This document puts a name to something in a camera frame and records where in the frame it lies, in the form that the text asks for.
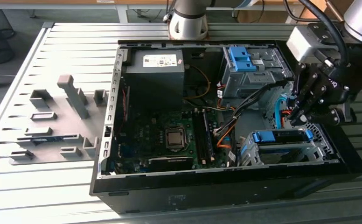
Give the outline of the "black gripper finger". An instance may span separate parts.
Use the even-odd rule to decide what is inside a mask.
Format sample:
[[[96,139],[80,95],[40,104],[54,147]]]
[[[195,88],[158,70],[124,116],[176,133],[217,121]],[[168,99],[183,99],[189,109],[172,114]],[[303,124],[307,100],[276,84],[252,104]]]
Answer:
[[[316,105],[311,110],[296,107],[289,122],[293,126],[303,126],[307,123],[340,126],[356,122],[356,113],[351,104]]]
[[[327,87],[321,87],[323,83],[324,74],[317,64],[300,64],[296,69],[293,87],[293,96],[296,98],[293,114],[308,114],[311,112],[327,90]]]

